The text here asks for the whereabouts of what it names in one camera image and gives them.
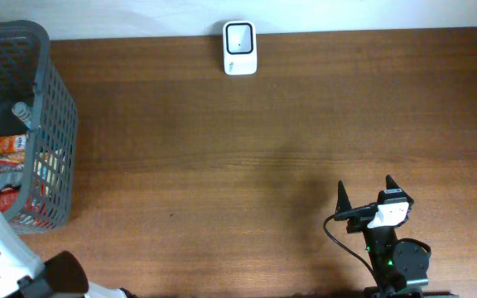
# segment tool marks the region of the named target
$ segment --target red package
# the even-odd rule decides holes
[[[16,202],[17,196],[20,191],[13,189],[12,187],[4,188],[0,191],[0,211],[7,211],[14,202]]]

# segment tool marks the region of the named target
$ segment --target wooden table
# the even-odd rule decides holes
[[[52,59],[80,123],[71,219],[23,237],[43,258],[141,297],[361,290],[321,225],[338,180],[359,206],[391,174],[428,289],[477,297],[477,29],[258,36],[244,77],[219,37],[57,41]]]

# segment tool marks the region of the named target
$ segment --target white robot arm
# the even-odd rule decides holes
[[[57,275],[57,272],[69,272]],[[87,282],[82,268],[68,252],[44,263],[12,231],[0,212],[0,297],[45,297],[64,293],[64,297],[127,298],[127,291],[110,290]]]

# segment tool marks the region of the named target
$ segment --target snack package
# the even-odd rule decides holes
[[[25,152],[0,155],[0,174],[11,171],[23,171]]]
[[[53,175],[62,175],[64,173],[64,161],[65,161],[65,153],[59,149],[55,151],[55,154],[48,154],[48,153],[39,153],[38,157],[43,159],[45,163],[53,168],[53,172],[49,170],[46,166],[42,166],[41,162],[37,162],[34,160],[34,168],[36,169],[36,173],[41,176],[41,178],[49,181],[52,183],[52,176]],[[37,185],[36,187],[41,187],[41,193],[45,195],[51,195],[49,187],[47,185]],[[56,180],[54,184],[56,190],[60,189],[60,180]]]
[[[0,154],[25,152],[27,135],[0,137]]]
[[[0,191],[0,211],[7,211],[14,202],[16,202],[17,196],[20,191],[13,189],[12,187],[6,187]]]

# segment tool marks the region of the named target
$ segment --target gray plastic basket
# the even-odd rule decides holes
[[[0,23],[0,136],[27,134],[22,186],[3,213],[17,233],[42,233],[70,214],[78,115],[49,57],[46,31],[29,21]],[[12,114],[32,106],[31,130]]]

